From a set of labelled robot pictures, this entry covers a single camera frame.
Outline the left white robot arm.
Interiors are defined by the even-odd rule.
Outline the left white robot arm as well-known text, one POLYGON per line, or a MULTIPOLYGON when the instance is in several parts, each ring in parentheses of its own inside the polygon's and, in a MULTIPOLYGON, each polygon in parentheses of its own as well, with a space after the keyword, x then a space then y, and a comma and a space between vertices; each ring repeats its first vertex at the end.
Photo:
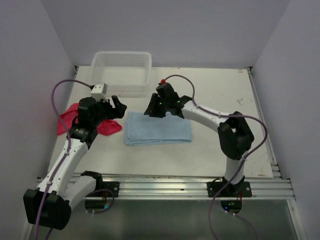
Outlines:
POLYGON ((81 159, 91 148, 98 135, 98 126, 105 120, 121 119, 127 106, 113 95, 111 100, 95 100, 86 97, 79 101, 77 116, 68 129, 66 141, 58 160, 42 182, 34 189, 27 189, 23 203, 30 224, 63 230, 68 224, 72 210, 86 196, 115 194, 104 188, 102 175, 84 171, 69 186, 71 177, 81 159))

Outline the red towel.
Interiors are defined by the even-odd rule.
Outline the red towel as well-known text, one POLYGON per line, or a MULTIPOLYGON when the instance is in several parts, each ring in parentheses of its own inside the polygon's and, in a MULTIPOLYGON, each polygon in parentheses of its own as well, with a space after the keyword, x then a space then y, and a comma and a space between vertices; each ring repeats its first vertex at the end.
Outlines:
MULTIPOLYGON (((60 118, 65 123, 68 130, 71 129, 72 121, 75 117, 78 116, 78 103, 73 103, 64 113, 60 115, 60 118)), ((98 127, 97 132, 99 135, 110 136, 115 133, 120 132, 123 127, 115 120, 106 119, 98 127)), ((58 120, 57 132, 58 136, 66 132, 63 124, 58 120)))

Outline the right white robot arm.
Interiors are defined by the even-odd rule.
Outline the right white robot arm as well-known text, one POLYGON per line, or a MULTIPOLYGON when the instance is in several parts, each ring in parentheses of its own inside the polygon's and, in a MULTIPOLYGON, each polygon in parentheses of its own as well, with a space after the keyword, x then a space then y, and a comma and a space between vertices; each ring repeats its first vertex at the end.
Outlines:
POLYGON ((164 118, 167 113, 195 121, 218 134, 219 144, 226 156, 226 170, 222 178, 223 192, 235 196, 245 180, 244 159, 255 139, 240 112, 231 114, 205 109, 189 96, 180 97, 169 83, 160 83, 151 95, 145 115, 164 118))

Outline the light blue towel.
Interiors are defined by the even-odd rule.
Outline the light blue towel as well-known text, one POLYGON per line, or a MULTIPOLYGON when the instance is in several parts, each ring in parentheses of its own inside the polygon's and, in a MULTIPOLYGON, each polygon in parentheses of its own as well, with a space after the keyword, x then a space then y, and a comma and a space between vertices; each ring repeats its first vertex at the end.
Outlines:
POLYGON ((164 118, 129 112, 124 127, 127 146, 183 144, 192 141, 191 121, 167 113, 164 118))

